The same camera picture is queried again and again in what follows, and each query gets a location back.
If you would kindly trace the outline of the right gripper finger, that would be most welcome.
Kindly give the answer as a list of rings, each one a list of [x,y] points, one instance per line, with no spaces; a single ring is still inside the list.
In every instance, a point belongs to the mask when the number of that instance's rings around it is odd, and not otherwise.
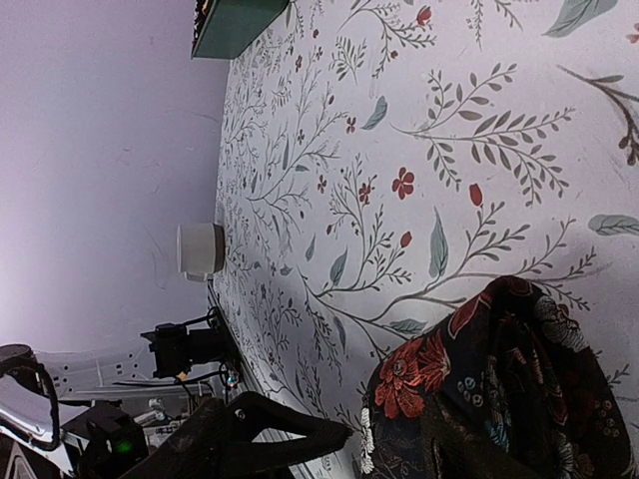
[[[295,411],[253,391],[206,400],[125,478],[276,478],[337,452],[349,428]]]

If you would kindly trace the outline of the dark floral necktie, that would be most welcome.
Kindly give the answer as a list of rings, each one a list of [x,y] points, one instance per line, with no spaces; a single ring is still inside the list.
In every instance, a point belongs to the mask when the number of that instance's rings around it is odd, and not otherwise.
[[[371,375],[364,478],[634,478],[633,447],[566,306],[502,276]]]

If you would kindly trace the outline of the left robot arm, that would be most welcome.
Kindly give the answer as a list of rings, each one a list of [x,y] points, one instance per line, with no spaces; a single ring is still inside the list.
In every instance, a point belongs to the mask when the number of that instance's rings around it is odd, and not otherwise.
[[[149,455],[118,402],[67,404],[30,346],[1,347],[3,478],[121,478]]]

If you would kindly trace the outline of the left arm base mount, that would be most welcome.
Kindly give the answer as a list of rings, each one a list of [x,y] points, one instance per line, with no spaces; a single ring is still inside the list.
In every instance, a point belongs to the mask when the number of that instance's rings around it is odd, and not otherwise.
[[[227,390],[243,380],[242,358],[233,336],[217,306],[208,313],[181,323],[162,323],[142,332],[155,361],[154,379],[181,379],[195,366],[217,363],[218,369],[206,375],[223,378]]]

